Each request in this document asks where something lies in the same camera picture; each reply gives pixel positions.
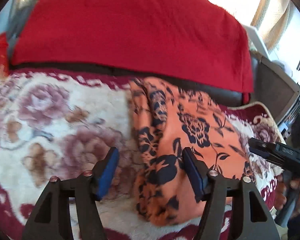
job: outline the floral blanket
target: floral blanket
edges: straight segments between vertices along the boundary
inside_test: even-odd
[[[119,165],[108,195],[97,203],[108,239],[193,238],[200,218],[156,227],[137,215],[132,188],[142,161],[133,136],[131,78],[22,69],[0,85],[0,227],[11,239],[21,239],[50,176],[74,178],[91,169],[113,146],[120,152]],[[283,142],[262,104],[236,110],[220,108],[240,132],[240,143],[247,152],[250,137]],[[272,208],[274,176],[281,170],[251,153],[249,161],[246,172],[254,174],[258,190]],[[221,239],[227,237],[231,205],[225,212]],[[70,215],[74,239],[79,239],[71,200]]]

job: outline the screw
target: screw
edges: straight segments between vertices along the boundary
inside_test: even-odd
[[[250,183],[251,179],[249,177],[243,177],[243,181],[246,183]]]
[[[90,177],[92,175],[92,171],[91,170],[86,170],[83,172],[83,175],[86,177]]]
[[[59,180],[59,178],[58,178],[57,176],[52,176],[52,177],[49,179],[49,181],[50,181],[50,182],[53,182],[53,183],[57,182],[58,180]]]
[[[217,171],[215,171],[215,170],[211,170],[211,171],[209,171],[209,174],[210,174],[210,176],[212,176],[212,177],[216,177],[216,176],[218,176],[218,172],[217,172]]]

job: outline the folded orange floral cloth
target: folded orange floral cloth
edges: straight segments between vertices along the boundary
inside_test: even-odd
[[[208,94],[186,92],[152,77],[131,81],[130,87],[144,163],[135,195],[145,219],[164,226],[202,215],[205,202],[196,202],[184,170],[185,147],[224,177],[255,181],[238,132]]]

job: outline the dark blue sleeve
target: dark blue sleeve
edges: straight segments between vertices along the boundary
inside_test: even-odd
[[[300,233],[300,215],[288,222],[288,239],[297,238],[298,233]]]

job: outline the human hand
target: human hand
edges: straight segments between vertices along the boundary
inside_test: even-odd
[[[287,187],[282,182],[282,180],[283,180],[282,175],[279,175],[277,179],[278,179],[278,184],[275,189],[274,208],[276,210],[281,210],[283,208],[284,204],[287,202],[287,198],[283,195],[286,192]],[[292,219],[300,214],[300,179],[295,179],[295,180],[290,181],[290,187],[292,189],[299,190],[299,197],[296,202],[295,209],[290,217],[290,219]]]

